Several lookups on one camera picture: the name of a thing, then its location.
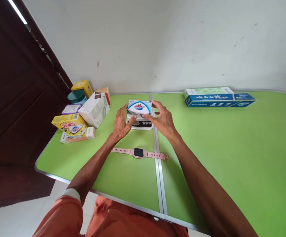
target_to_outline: wooden door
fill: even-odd
[[[0,0],[0,206],[50,195],[34,164],[56,131],[68,87],[7,0]]]

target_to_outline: pink watch strap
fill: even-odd
[[[161,160],[168,160],[168,155],[165,153],[154,153],[154,152],[146,152],[145,157],[161,159]]]
[[[122,148],[116,148],[114,147],[112,152],[117,152],[117,153],[123,153],[123,154],[128,154],[128,155],[133,155],[133,149],[122,149]]]

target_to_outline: orange shirt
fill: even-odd
[[[34,237],[78,236],[83,224],[83,209],[79,200],[59,197],[34,232]],[[86,237],[157,236],[188,237],[185,227],[163,220],[156,221],[150,214],[98,196]]]

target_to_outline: white tile floor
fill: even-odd
[[[55,199],[62,195],[66,188],[66,183],[57,180],[49,197],[1,207],[0,237],[31,237],[45,214],[52,207]],[[96,194],[88,193],[83,206],[84,222],[81,233],[86,232],[91,215],[93,214],[96,198]],[[188,231],[190,237],[209,237],[194,230],[189,229]]]

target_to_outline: green table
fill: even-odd
[[[259,236],[286,236],[286,95],[251,92],[247,108],[187,108],[181,93],[153,94],[178,132]],[[168,220],[206,229],[175,152],[158,133]]]
[[[113,95],[96,138],[71,144],[57,132],[36,170],[69,182],[113,130],[117,110],[130,99],[161,101],[202,164],[223,186],[259,236],[286,236],[286,95],[251,92],[247,108],[187,108],[182,93]],[[93,192],[154,216],[206,232],[178,159],[157,132],[132,130],[116,147],[168,153],[169,161],[111,153]]]
[[[57,131],[36,162],[36,170],[69,183],[113,131],[117,111],[130,99],[150,100],[150,94],[112,95],[110,111],[96,129],[96,138],[63,144]],[[116,147],[140,147],[154,152],[153,131],[131,130]],[[155,160],[110,153],[93,185],[94,192],[160,216]]]

